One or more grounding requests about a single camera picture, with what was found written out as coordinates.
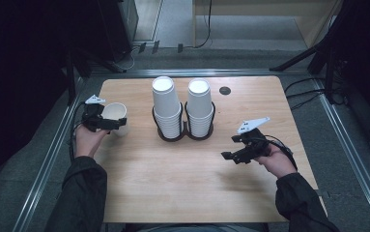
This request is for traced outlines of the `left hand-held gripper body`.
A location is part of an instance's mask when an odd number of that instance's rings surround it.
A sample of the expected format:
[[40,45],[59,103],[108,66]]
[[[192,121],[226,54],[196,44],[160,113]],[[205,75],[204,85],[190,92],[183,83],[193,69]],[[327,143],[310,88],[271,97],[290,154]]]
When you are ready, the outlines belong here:
[[82,124],[89,131],[110,130],[108,122],[101,116],[104,110],[104,103],[105,100],[96,95],[91,96],[84,102]]

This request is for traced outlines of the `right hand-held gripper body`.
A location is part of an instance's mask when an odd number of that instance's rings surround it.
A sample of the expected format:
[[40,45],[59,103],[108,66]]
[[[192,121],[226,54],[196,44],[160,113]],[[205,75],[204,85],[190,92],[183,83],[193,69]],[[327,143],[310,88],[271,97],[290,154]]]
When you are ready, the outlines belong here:
[[255,158],[265,154],[269,142],[265,136],[259,131],[258,127],[264,125],[270,120],[269,117],[243,121],[237,130],[237,135],[243,134],[247,137],[244,144],[246,150],[245,163],[250,163]]

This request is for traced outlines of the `single white paper cup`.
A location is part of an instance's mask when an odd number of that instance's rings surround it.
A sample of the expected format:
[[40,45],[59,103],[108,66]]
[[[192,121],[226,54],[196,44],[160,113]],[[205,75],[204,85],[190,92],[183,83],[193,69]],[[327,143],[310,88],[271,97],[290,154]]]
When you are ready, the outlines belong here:
[[[124,104],[120,102],[113,102],[104,108],[101,116],[104,119],[119,120],[121,118],[127,118],[128,111]],[[113,130],[112,132],[119,137],[127,135],[128,123],[126,123],[124,126],[119,127],[117,130]]]

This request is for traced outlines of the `stack of white paper cups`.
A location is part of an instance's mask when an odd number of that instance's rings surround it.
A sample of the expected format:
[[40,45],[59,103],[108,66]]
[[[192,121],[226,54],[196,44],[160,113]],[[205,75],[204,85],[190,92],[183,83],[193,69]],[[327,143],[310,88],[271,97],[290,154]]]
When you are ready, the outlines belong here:
[[176,139],[182,133],[182,104],[175,84],[169,76],[153,80],[154,116],[157,126],[166,139]]
[[206,79],[194,78],[189,82],[186,113],[191,135],[205,137],[209,133],[214,113],[211,88]]

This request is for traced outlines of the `dark double cup holder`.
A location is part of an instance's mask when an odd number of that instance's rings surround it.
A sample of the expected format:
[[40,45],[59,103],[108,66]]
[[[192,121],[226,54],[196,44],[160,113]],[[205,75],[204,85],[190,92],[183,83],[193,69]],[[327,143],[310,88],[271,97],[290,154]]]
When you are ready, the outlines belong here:
[[184,136],[193,140],[206,140],[213,133],[213,120],[215,105],[211,103],[212,110],[205,118],[195,118],[187,112],[187,104],[179,103],[179,109],[171,117],[163,118],[152,109],[152,116],[157,126],[158,136],[167,142],[176,142]]

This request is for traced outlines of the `person's left hand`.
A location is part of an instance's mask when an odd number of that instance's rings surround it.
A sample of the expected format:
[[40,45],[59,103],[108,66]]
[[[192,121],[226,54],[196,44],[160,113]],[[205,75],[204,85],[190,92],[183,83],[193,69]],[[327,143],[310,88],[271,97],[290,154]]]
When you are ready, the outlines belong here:
[[92,159],[95,156],[101,141],[108,134],[108,130],[90,131],[83,125],[79,126],[75,133],[74,156],[76,158],[89,157]]

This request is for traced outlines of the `person's right hand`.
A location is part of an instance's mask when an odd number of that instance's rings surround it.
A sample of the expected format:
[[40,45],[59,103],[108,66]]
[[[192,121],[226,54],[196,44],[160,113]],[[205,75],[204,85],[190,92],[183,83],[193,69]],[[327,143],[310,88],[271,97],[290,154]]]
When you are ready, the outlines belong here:
[[269,173],[280,179],[297,172],[288,157],[278,147],[270,144],[268,150],[270,152],[266,157],[259,157],[255,160],[260,165],[264,165]]

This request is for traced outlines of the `black metal stand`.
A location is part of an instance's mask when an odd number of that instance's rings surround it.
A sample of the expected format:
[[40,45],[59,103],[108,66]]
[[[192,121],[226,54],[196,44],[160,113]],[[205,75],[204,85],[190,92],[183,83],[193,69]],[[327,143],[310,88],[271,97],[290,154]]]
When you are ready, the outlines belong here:
[[102,60],[99,56],[94,55],[82,48],[73,48],[68,51],[66,56],[66,76],[68,81],[68,105],[71,105],[76,99],[76,82],[74,71],[77,71],[82,77],[89,78],[92,69],[88,64],[89,61],[102,66],[103,68],[111,71],[112,73],[125,73],[126,70],[117,68],[109,62]]

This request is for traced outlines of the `dark cabinet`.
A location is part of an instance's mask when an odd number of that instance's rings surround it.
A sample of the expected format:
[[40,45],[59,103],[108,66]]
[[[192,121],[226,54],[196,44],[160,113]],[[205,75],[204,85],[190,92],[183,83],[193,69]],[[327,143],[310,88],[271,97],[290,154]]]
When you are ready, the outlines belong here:
[[138,24],[134,0],[98,0],[112,60],[121,59],[133,48]]

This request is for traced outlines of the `black tripod stand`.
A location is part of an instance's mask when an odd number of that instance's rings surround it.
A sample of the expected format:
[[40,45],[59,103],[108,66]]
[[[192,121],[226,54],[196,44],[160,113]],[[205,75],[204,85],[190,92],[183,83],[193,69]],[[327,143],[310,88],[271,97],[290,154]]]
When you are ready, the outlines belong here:
[[334,85],[334,78],[340,77],[370,103],[370,0],[343,0],[321,41],[273,70],[282,72],[307,57],[312,58],[309,73],[327,70],[322,92],[329,102],[334,103],[334,97],[343,92]]

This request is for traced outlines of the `light wooden furniture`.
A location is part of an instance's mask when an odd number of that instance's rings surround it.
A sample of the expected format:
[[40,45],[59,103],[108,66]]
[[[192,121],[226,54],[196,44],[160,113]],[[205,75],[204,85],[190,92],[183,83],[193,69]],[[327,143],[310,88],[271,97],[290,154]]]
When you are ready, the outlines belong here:
[[321,39],[342,3],[343,0],[213,0],[209,12],[203,0],[192,0],[193,39],[196,40],[198,15],[293,16],[306,46],[311,47]]

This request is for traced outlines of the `metal frame rail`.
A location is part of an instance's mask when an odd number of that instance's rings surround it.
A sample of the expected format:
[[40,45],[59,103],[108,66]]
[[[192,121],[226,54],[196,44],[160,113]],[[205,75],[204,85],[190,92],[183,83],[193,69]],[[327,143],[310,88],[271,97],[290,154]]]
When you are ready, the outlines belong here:
[[53,139],[49,145],[48,151],[45,154],[38,175],[30,190],[28,191],[27,197],[21,208],[19,216],[17,217],[12,232],[27,231],[30,221],[43,195],[43,191],[45,189],[46,183],[51,174],[53,165],[57,159],[61,146],[66,135],[68,134],[72,115],[74,114],[80,100],[80,92],[84,89],[85,86],[86,80],[83,77],[77,78],[75,86],[76,97],[66,108],[66,111],[62,116],[59,127],[56,130]]
[[339,116],[336,105],[330,102],[327,93],[321,96],[321,103],[344,150],[347,160],[356,175],[364,196],[370,205],[370,173],[363,163],[361,155],[356,149],[355,143],[344,125],[344,121]]
[[172,77],[221,77],[221,76],[263,76],[263,75],[307,75],[306,69],[292,69],[275,72],[270,69],[168,69],[168,70],[128,70],[126,72],[111,72],[97,70],[92,72],[94,77],[121,78],[153,78],[158,76]]

